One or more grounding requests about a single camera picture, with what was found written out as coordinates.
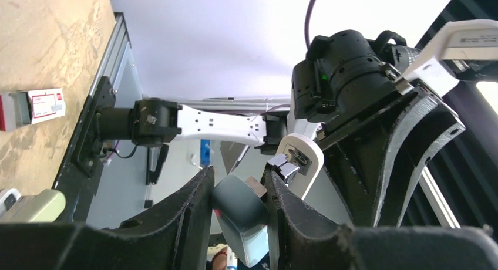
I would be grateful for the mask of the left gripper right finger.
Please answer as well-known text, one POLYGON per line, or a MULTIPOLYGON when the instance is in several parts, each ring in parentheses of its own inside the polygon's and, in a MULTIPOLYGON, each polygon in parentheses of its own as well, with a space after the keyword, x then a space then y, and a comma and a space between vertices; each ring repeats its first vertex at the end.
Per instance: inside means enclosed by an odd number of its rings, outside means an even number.
POLYGON ((323 216, 265 170, 271 269, 496 269, 478 228, 350 227, 323 216))

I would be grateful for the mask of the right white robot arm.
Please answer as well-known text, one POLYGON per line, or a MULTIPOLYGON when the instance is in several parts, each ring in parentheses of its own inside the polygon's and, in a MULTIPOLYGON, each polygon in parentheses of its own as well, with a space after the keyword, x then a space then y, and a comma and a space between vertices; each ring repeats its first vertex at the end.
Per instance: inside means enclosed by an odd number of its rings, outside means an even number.
POLYGON ((376 40, 354 30, 316 36, 293 69, 287 115, 221 114, 150 98, 101 107, 94 129, 100 140, 136 146, 209 139, 264 154, 289 134, 307 136, 352 222, 397 226, 426 163, 465 129, 442 99, 454 78, 443 64, 454 35, 441 31, 422 50, 391 31, 376 40))

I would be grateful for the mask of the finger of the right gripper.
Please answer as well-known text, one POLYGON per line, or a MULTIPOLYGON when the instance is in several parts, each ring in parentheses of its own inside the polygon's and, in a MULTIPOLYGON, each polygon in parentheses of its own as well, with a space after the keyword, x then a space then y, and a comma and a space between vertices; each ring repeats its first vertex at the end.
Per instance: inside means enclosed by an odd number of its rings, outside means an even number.
POLYGON ((354 225, 399 226, 422 170, 465 125, 417 87, 322 132, 325 169, 354 225))

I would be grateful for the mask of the light blue stapler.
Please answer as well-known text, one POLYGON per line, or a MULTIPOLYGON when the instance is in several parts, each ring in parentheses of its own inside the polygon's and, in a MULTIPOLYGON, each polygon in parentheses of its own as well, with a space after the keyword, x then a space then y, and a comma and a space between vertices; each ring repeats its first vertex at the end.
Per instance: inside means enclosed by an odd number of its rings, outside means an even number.
MULTIPOLYGON (((324 163, 319 146, 310 138, 291 133, 281 141, 268 164, 276 167, 284 185, 304 199, 324 163)), ((211 193, 213 210, 230 249, 228 269, 234 262, 252 268, 268 254, 267 189, 264 180, 249 177, 242 180, 229 174, 211 193)))

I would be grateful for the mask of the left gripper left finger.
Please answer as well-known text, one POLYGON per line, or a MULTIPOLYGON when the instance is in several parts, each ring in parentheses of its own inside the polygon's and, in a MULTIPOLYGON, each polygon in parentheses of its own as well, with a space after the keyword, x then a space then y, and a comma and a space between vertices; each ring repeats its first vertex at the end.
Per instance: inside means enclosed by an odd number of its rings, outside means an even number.
POLYGON ((214 171, 115 229, 83 223, 1 225, 2 269, 204 269, 214 171))

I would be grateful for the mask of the green white stapler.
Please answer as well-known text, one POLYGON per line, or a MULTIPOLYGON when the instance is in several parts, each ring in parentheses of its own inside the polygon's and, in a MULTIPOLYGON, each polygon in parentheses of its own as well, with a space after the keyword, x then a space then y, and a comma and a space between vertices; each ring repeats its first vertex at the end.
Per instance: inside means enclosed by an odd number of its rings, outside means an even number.
POLYGON ((22 195, 17 189, 1 190, 1 223, 54 222, 66 198, 61 191, 45 189, 37 195, 22 195))

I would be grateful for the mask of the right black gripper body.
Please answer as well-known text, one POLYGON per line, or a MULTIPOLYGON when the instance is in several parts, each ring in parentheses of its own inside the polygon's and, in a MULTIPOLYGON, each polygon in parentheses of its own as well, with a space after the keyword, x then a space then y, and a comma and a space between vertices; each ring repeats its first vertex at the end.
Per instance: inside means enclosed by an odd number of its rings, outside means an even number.
POLYGON ((318 133, 324 152, 438 152, 440 100, 417 86, 358 77, 338 90, 335 111, 318 133))

